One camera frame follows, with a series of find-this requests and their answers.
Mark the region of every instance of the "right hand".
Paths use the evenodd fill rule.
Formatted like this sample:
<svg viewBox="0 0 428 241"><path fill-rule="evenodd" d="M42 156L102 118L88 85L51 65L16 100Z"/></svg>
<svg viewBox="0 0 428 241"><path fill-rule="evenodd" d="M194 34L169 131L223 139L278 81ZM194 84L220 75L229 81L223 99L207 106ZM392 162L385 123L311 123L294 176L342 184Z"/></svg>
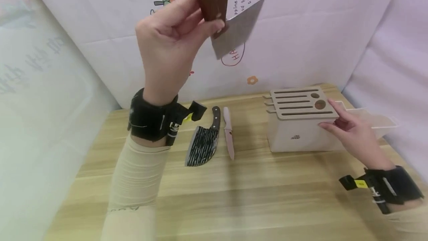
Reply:
<svg viewBox="0 0 428 241"><path fill-rule="evenodd" d="M378 145L371 125L359 117L348 113L334 100L328 102L336 110L339 118L334 123L320 123L319 126L337 137L345 149L372 170L392 170L394 163Z"/></svg>
<svg viewBox="0 0 428 241"><path fill-rule="evenodd" d="M176 0L139 21L135 32L146 75L144 100L171 103L189 78L201 45L223 27L222 20L203 20L197 0Z"/></svg>

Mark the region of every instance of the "yellow label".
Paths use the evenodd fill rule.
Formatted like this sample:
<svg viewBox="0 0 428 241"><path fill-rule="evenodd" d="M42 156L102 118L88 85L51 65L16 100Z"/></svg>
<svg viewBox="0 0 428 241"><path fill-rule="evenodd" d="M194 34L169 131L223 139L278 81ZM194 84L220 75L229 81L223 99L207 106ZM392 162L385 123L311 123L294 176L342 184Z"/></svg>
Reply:
<svg viewBox="0 0 428 241"><path fill-rule="evenodd" d="M183 120L183 122L192 121L192 115L193 115L193 113L192 113L192 114L190 114L190 115L188 115L188 116Z"/></svg>
<svg viewBox="0 0 428 241"><path fill-rule="evenodd" d="M368 188L366 182L364 180L355 180L358 188Z"/></svg>

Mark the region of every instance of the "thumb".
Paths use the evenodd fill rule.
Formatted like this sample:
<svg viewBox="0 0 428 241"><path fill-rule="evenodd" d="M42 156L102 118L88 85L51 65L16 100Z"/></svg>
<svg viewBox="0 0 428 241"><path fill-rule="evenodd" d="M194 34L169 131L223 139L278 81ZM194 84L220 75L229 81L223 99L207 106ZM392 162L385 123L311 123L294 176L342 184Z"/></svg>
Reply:
<svg viewBox="0 0 428 241"><path fill-rule="evenodd" d="M333 123L321 122L318 124L318 126L325 129L329 133L333 134L340 141L344 140L346 137L347 132L344 131L343 129L340 129L338 126L334 125Z"/></svg>
<svg viewBox="0 0 428 241"><path fill-rule="evenodd" d="M217 31L224 27L222 20L214 20L209 22L202 22L194 30L192 30L185 38L192 48L199 50L204 41Z"/></svg>

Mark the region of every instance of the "wooden table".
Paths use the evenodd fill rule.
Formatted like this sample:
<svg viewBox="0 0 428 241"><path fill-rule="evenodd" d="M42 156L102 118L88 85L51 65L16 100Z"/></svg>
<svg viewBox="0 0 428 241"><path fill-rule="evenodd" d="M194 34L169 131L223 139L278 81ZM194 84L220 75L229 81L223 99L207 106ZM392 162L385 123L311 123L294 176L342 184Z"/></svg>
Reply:
<svg viewBox="0 0 428 241"><path fill-rule="evenodd" d="M322 87L328 97L352 108L335 86ZM369 192L347 192L338 182L346 174L363 174L363 165L346 151L270 153L263 101L262 94L205 101L203 119L180 127L160 186L158 240L394 240ZM221 131L211 161L184 167L193 131L197 125L211 125L214 105L230 109L236 159L230 160ZM127 110L119 110L107 118L47 241L99 240L127 116ZM414 170L384 140L380 144L427 195Z"/></svg>

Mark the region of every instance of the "finger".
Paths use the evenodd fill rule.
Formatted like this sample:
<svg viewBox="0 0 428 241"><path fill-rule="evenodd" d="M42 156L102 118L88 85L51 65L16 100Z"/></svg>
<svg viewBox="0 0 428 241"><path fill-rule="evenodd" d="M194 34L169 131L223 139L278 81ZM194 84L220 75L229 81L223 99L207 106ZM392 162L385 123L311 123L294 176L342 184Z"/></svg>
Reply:
<svg viewBox="0 0 428 241"><path fill-rule="evenodd" d="M321 128L325 129L326 131L328 131L329 133L333 134L335 137L337 137L340 141L342 141L345 137L347 132L338 128L338 126L332 124L332 123L327 123L327 122L321 122L318 124L318 126L320 126Z"/></svg>
<svg viewBox="0 0 428 241"><path fill-rule="evenodd" d="M187 42L192 49L197 51L209 36L221 30L223 27L224 22L222 20L200 23L194 30L189 32L185 38L183 38L183 41Z"/></svg>
<svg viewBox="0 0 428 241"><path fill-rule="evenodd" d="M343 109L342 106L340 106L338 103L336 103L335 100L329 98L328 102L330 105L335 109L337 114L340 116L340 118L344 121L354 121L355 117L352 114L349 114L345 109Z"/></svg>
<svg viewBox="0 0 428 241"><path fill-rule="evenodd" d="M186 35L191 32L202 21L202 11L199 9L189 16L181 25L178 25L177 32L180 36Z"/></svg>
<svg viewBox="0 0 428 241"><path fill-rule="evenodd" d="M153 17L163 26L174 27L199 9L197 0L175 0L156 12Z"/></svg>

